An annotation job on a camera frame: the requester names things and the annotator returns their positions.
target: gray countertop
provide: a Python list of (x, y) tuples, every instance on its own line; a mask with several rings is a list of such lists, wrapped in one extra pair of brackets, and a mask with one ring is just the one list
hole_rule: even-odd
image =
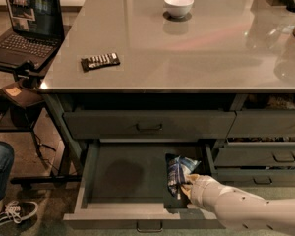
[[(172, 20), (163, 0), (86, 0), (42, 92), (295, 92), (295, 14), (265, 0), (195, 0)], [(83, 72), (116, 52), (121, 65)]]

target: black laptop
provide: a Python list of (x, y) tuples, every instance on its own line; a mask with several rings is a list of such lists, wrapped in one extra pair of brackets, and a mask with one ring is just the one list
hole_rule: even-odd
[(6, 2), (12, 30), (0, 36), (0, 67), (39, 72), (64, 40), (60, 0)]

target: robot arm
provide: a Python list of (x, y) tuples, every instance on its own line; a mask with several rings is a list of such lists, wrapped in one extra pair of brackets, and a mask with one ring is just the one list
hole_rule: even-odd
[(265, 200), (209, 176), (190, 175), (189, 182), (192, 185), (183, 185), (182, 190), (190, 201), (213, 212), (226, 228), (270, 229), (295, 235), (295, 199)]

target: sneaker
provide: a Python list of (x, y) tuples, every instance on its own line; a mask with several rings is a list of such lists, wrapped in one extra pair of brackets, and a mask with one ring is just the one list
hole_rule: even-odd
[(11, 201), (5, 207), (5, 210), (0, 213), (0, 226), (12, 221), (20, 224), (33, 217), (38, 211), (36, 202)]

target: cabinet drawer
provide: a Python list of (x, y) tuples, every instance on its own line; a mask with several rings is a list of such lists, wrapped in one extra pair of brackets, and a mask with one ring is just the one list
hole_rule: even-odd
[[(64, 220), (84, 229), (220, 228), (212, 213), (169, 194), (167, 153), (202, 160), (197, 144), (91, 144), (75, 212)], [(202, 167), (199, 174), (205, 174)]]
[(295, 166), (295, 146), (221, 147), (214, 165), (216, 167)]
[(295, 137), (295, 110), (237, 112), (229, 138)]
[(65, 113), (75, 139), (226, 138), (235, 114), (221, 111), (98, 111)]
[(218, 170), (217, 180), (225, 185), (245, 187), (295, 187), (295, 170)]

